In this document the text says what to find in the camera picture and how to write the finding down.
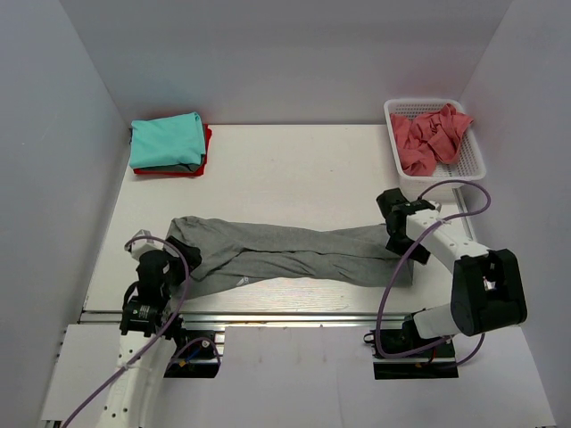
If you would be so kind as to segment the crumpled pink t-shirt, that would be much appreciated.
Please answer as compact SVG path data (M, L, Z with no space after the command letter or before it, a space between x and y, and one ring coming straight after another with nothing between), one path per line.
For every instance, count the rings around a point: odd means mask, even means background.
M438 164L456 164L464 135L473 121L450 103L414 119L391 113L390 123L403 172L412 177L429 177Z

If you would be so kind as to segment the folded red t-shirt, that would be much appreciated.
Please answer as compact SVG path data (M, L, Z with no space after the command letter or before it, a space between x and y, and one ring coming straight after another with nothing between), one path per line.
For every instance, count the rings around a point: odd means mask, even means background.
M209 151L212 131L208 124L203 125L203 133L205 138L205 150ZM160 175L167 177L200 177L204 174L208 161L208 153L202 156L201 163L197 164L177 164L169 166L147 167L142 169L133 169L135 175L151 176Z

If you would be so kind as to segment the folded dark grey t-shirt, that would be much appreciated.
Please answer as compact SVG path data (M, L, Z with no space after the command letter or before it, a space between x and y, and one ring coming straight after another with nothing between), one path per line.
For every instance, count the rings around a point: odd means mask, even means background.
M206 163L206 161L207 161L207 156L203 155L198 164L196 164L196 163L190 163L190 164L179 163L176 165L152 167L151 169L155 172L164 173L164 174L195 175L199 171L203 170L203 167L204 167L204 164Z

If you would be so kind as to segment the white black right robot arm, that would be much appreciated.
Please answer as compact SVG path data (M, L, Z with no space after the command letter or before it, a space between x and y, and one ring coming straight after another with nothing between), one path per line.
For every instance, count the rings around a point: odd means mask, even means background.
M426 264L436 258L451 273L448 303L411 314L399 335L385 338L373 330L378 356L421 356L458 334L474 336L520 325L528 316L522 277L514 252L492 250L451 230L453 216L441 217L435 204L408 200L398 188L382 192L377 205L385 219L388 251L400 256L396 270L408 261Z

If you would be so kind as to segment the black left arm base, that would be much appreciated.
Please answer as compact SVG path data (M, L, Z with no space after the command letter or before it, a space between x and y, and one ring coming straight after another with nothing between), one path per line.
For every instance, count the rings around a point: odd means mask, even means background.
M219 371L223 354L224 333L216 330L183 329L176 339L176 352L164 377L171 379L213 379Z

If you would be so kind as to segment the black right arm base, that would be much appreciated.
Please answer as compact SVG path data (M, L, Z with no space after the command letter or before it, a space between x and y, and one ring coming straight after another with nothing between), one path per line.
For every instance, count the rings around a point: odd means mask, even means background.
M386 353L390 354L422 347L433 341L434 339L420 339L403 330L381 330L382 347ZM403 358L382 356L377 349L373 330L364 334L363 342L372 349L373 372L377 381L456 379L459 377L456 353L451 341Z

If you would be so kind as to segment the folded teal t-shirt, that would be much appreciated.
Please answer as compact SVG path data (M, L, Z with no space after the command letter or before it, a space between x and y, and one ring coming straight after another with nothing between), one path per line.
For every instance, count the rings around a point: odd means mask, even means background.
M133 120L129 166L132 169L202 165L206 157L203 122L196 112L168 118Z

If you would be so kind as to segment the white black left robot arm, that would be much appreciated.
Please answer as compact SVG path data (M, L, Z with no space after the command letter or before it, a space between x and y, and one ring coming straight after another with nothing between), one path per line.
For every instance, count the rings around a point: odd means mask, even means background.
M137 262L137 279L125 291L117 370L104 389L99 427L146 427L158 384L173 356L183 353L188 333L179 316L201 253L174 237L137 232L125 245Z

